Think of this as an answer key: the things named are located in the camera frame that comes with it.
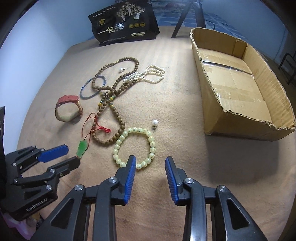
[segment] blue ribbed rubber pad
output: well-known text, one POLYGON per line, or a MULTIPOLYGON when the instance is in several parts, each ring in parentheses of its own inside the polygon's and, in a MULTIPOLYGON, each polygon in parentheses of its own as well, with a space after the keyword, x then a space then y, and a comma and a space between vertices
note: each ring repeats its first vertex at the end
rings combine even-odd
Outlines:
POLYGON ((165 173, 167 175, 168 179, 168 185, 170 188, 170 195, 172 197, 172 200, 177 204, 179 197, 178 197, 178 191, 177 191, 177 182, 173 175, 172 167, 170 166, 170 162, 168 158, 165 159, 165 173))
POLYGON ((69 152, 68 146, 66 145, 57 146, 47 151, 41 152, 40 156, 38 157, 38 161, 45 163, 45 162, 54 160, 58 157, 64 156, 68 154, 68 152, 69 152))
POLYGON ((128 177, 126 179, 126 188, 125 188, 125 193, 123 198, 123 201, 125 204, 127 204, 129 199, 131 198, 131 190, 133 188, 133 179, 135 178, 135 174, 136 174, 136 164, 137 164, 136 157, 133 157, 131 168, 129 170, 128 177))

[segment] open cardboard box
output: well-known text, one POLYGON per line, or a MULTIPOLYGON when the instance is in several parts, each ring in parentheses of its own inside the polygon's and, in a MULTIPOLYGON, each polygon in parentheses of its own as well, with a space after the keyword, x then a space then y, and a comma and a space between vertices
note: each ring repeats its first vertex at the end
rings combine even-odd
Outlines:
POLYGON ((275 141, 295 130, 284 88, 251 45, 205 28, 192 29, 190 39, 207 135, 275 141))

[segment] wall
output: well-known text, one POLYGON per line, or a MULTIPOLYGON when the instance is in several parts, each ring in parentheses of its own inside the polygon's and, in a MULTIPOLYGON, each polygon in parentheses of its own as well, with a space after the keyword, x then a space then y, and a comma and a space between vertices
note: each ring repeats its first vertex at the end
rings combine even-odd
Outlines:
POLYGON ((5 153, 16 150, 27 111, 69 47, 91 38, 88 15, 114 0, 39 0, 0 49, 0 106, 6 106, 5 153))
POLYGON ((203 0, 203 10, 225 19, 248 39, 249 44, 271 59, 279 55, 287 34, 281 20, 260 0, 203 0))

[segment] silver bolt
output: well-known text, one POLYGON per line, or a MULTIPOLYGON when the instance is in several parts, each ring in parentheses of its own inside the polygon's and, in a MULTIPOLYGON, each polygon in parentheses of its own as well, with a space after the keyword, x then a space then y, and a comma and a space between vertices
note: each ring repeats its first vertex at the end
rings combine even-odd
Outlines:
POLYGON ((191 184, 191 183, 193 183, 193 182, 194 182, 194 179, 193 179, 193 178, 190 178, 190 177, 188 177, 188 178, 185 178, 185 182, 186 182, 186 183, 188 183, 188 184, 191 184))
POLYGON ((83 186, 81 184, 78 184, 75 186, 76 191, 81 191, 83 189, 83 186))
POLYGON ((225 191, 226 191, 226 187, 223 186, 223 185, 221 185, 221 186, 219 186, 219 190, 220 190, 221 192, 225 192, 225 191))
POLYGON ((117 178, 116 177, 110 177, 109 179, 108 179, 108 181, 110 182, 110 183, 115 183, 115 182, 117 182, 117 178))

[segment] black snack bag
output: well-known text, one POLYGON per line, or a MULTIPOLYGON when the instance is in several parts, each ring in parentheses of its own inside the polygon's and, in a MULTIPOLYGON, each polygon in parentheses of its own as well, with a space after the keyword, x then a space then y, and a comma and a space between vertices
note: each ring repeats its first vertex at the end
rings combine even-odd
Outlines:
POLYGON ((155 39, 159 34, 151 0, 129 0, 89 15, 99 45, 155 39))

